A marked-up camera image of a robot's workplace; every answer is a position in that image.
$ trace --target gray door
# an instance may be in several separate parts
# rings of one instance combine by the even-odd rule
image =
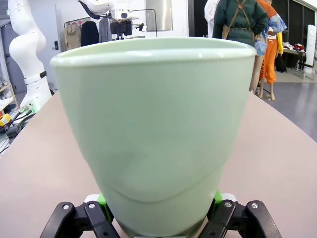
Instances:
[[[11,23],[1,27],[2,42],[4,57],[6,58],[6,67],[8,69],[9,78],[14,90],[14,93],[21,93],[26,91],[23,73],[18,64],[12,59],[9,52],[11,41],[18,36],[12,28]]]

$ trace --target metal panel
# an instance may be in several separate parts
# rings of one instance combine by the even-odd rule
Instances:
[[[146,0],[146,9],[154,9],[157,15],[158,31],[173,30],[172,0]],[[146,11],[147,31],[155,31],[154,11]]]

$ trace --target screw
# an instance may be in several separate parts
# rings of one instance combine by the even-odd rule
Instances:
[[[232,204],[231,204],[231,202],[226,202],[226,203],[224,204],[224,206],[225,206],[225,207],[231,207]]]
[[[256,203],[252,203],[251,207],[254,208],[254,209],[257,209],[259,206]]]

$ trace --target light green plastic cup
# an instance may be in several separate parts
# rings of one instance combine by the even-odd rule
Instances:
[[[80,150],[130,235],[187,235],[201,224],[237,135],[255,55],[233,41],[177,37],[52,59]]]

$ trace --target yellow garment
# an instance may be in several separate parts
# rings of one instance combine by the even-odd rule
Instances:
[[[282,32],[277,33],[277,40],[278,40],[278,53],[282,54],[284,52]]]

